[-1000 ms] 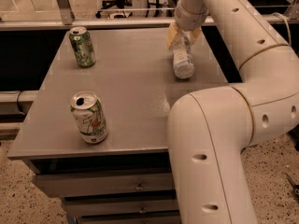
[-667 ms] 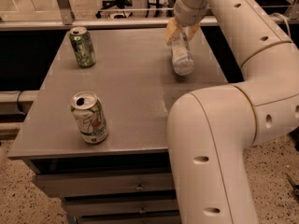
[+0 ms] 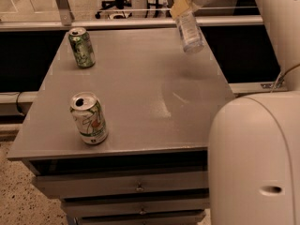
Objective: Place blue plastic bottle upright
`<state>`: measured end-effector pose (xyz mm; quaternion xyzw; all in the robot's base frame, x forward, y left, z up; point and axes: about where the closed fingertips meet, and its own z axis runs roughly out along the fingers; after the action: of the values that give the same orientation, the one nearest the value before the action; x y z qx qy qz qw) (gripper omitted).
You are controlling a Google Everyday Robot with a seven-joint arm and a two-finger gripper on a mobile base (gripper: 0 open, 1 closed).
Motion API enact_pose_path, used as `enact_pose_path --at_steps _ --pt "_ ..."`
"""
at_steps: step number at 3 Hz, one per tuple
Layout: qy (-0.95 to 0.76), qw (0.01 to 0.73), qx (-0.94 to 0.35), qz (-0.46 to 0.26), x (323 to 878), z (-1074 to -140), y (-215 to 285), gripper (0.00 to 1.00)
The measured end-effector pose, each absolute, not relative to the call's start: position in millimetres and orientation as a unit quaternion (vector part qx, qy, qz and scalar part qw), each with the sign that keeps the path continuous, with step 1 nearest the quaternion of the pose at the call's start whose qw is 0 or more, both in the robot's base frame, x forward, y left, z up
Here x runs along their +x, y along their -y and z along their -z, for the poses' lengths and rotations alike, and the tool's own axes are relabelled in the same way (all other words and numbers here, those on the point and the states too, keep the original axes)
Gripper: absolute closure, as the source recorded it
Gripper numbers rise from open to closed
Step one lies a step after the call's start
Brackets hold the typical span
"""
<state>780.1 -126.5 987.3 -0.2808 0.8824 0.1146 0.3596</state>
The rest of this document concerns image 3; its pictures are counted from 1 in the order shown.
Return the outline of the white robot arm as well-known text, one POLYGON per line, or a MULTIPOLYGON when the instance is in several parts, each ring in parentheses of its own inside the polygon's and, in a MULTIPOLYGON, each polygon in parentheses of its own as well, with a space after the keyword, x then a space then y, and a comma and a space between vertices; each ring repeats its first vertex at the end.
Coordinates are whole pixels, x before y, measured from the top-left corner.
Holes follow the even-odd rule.
POLYGON ((286 91, 237 98, 210 129, 211 225, 300 225, 300 0, 255 0, 286 91))

